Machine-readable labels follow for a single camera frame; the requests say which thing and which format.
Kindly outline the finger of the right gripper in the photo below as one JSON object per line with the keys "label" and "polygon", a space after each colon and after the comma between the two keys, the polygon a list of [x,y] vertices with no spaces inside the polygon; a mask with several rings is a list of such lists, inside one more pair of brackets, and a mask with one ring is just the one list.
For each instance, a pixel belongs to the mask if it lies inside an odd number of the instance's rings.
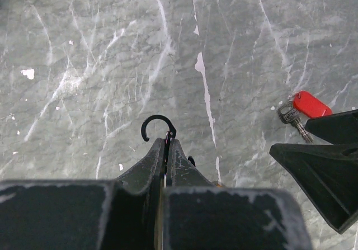
{"label": "finger of the right gripper", "polygon": [[274,144],[270,155],[333,230],[343,234],[357,222],[357,144]]}
{"label": "finger of the right gripper", "polygon": [[351,110],[309,119],[305,128],[331,144],[352,144],[357,143],[357,124],[357,110]]}

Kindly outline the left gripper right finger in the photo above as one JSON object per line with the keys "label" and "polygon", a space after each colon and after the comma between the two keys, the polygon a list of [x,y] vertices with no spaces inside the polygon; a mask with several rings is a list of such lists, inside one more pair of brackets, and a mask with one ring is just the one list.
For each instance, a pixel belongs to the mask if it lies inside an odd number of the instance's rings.
{"label": "left gripper right finger", "polygon": [[163,196],[163,249],[312,249],[300,207],[281,189],[211,184],[169,149],[171,185]]}

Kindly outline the red key tag with key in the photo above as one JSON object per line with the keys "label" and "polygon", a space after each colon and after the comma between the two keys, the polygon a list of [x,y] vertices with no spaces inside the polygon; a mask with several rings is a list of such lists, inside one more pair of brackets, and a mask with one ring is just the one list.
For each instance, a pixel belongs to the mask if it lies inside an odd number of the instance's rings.
{"label": "red key tag with key", "polygon": [[300,91],[293,95],[286,103],[277,109],[277,115],[282,123],[292,125],[306,143],[312,143],[313,138],[306,131],[300,113],[310,119],[332,115],[333,111],[322,101],[307,91]]}

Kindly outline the black S-hook carabiner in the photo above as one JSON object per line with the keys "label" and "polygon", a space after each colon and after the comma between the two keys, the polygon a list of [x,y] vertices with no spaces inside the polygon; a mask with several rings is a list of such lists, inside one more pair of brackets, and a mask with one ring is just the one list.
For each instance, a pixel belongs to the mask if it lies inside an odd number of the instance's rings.
{"label": "black S-hook carabiner", "polygon": [[172,121],[160,114],[154,114],[147,117],[141,127],[140,133],[142,139],[145,142],[149,142],[149,139],[152,135],[150,131],[154,131],[154,134],[159,135],[160,138],[164,139],[164,170],[167,171],[167,164],[168,164],[168,157],[169,157],[169,146],[173,142],[174,138],[176,137],[177,130],[173,125]]}

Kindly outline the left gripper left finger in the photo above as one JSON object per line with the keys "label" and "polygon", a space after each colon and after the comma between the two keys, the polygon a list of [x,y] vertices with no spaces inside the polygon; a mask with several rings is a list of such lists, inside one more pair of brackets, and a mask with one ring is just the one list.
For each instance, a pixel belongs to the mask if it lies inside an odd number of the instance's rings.
{"label": "left gripper left finger", "polygon": [[1,182],[2,249],[155,249],[163,139],[114,180]]}

